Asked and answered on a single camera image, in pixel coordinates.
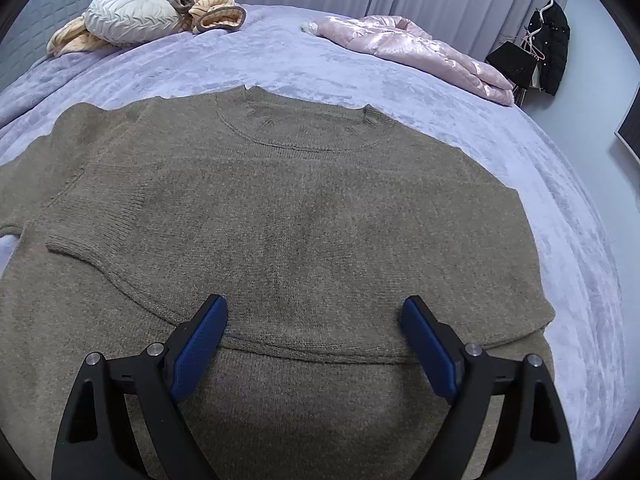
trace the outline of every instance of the bed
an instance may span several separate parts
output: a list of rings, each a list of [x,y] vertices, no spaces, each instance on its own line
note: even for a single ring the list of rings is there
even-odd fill
[[[107,47],[36,62],[0,93],[0,164],[47,135],[77,102],[117,108],[152,96],[239,85],[350,108],[371,104],[460,147],[520,195],[545,295],[556,311],[545,337],[578,478],[596,476],[626,430],[618,426],[624,403],[620,291],[600,219],[562,153],[519,108],[493,104],[429,74],[300,30],[301,23],[325,12],[245,8],[239,32],[177,34],[135,49]],[[0,238],[0,272],[17,242]]]

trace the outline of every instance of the pink puffer jacket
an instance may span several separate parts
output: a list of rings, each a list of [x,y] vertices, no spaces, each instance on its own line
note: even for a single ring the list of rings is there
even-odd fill
[[[328,16],[308,31],[363,54],[428,72],[475,95],[513,104],[513,86],[494,67],[458,52],[402,16],[366,16],[361,20]]]

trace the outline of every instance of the sweater neckline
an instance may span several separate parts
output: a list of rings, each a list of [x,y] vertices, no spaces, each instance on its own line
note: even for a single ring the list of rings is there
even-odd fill
[[[214,96],[223,123],[247,140],[274,148],[309,152],[359,150],[388,139],[396,125],[370,105],[343,108],[306,102],[259,86],[239,86]]]

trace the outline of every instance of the gray headboard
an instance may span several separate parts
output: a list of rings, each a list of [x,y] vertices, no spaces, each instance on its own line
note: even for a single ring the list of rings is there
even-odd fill
[[[29,0],[0,43],[0,91],[46,55],[53,33],[80,16],[91,0]]]

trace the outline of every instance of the pleated cushion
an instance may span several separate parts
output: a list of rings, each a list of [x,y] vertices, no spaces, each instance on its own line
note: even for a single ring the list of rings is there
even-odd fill
[[[84,12],[87,30],[118,46],[164,38],[177,32],[181,21],[168,0],[93,0]]]

